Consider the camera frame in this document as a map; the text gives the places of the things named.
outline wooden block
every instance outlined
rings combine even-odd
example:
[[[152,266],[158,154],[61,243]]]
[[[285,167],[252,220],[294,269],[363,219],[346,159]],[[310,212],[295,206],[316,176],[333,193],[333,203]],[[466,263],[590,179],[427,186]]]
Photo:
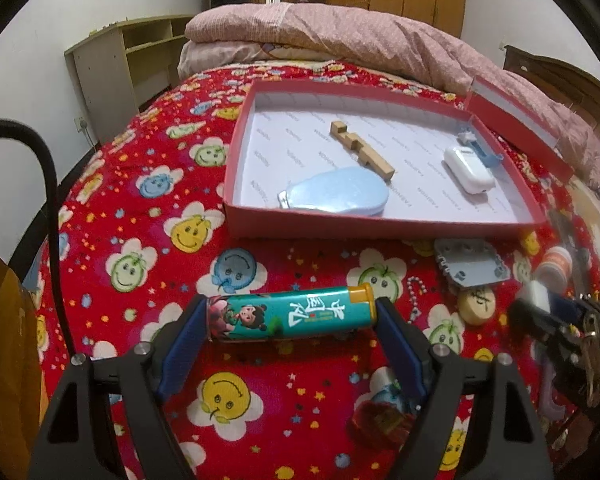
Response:
[[[342,121],[331,122],[331,135],[338,139],[340,142],[343,141],[344,135],[347,133],[347,125]]]
[[[366,146],[366,142],[354,132],[349,132],[348,134],[346,134],[342,138],[342,143],[354,152],[359,152],[362,148]]]
[[[374,170],[380,177],[382,177],[382,179],[386,181],[391,180],[394,176],[394,168],[368,144],[363,146],[360,150],[358,162],[363,166],[371,167],[372,170]]]

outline white plastic device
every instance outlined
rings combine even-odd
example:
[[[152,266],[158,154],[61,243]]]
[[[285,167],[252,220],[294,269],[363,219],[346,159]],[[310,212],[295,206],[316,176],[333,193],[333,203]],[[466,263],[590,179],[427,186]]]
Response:
[[[474,150],[466,146],[447,148],[445,162],[464,190],[472,195],[492,189],[496,183]]]

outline electrical outlet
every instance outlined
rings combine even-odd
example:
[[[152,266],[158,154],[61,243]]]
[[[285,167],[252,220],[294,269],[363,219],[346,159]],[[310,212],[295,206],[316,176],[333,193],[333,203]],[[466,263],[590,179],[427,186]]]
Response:
[[[79,132],[83,132],[87,129],[87,120],[84,117],[75,117],[74,118],[75,129]]]

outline silver screw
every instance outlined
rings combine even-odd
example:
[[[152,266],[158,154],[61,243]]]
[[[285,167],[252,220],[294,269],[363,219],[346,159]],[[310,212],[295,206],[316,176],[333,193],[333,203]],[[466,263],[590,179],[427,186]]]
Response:
[[[501,354],[498,354],[498,362],[501,365],[509,366],[510,364],[512,364],[513,359],[509,354],[503,352]]]
[[[134,346],[134,354],[136,355],[147,355],[151,351],[151,343],[142,341]]]
[[[71,356],[71,364],[73,366],[81,366],[87,360],[87,356],[85,354],[76,354]]]
[[[451,348],[449,348],[447,345],[436,343],[433,345],[433,353],[438,357],[446,357],[451,354]]]

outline white wall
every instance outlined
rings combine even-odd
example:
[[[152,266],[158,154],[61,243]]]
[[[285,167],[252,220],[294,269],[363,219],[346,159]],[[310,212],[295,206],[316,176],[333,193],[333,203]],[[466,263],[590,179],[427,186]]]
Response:
[[[466,0],[462,39],[498,66],[500,42],[571,63],[600,80],[600,62],[553,0]]]
[[[195,13],[204,0],[29,0],[0,35],[0,117],[45,139],[62,179],[90,148],[76,131],[84,100],[62,54],[90,30],[127,18]],[[45,202],[42,172],[28,148],[0,140],[0,256],[8,260]]]

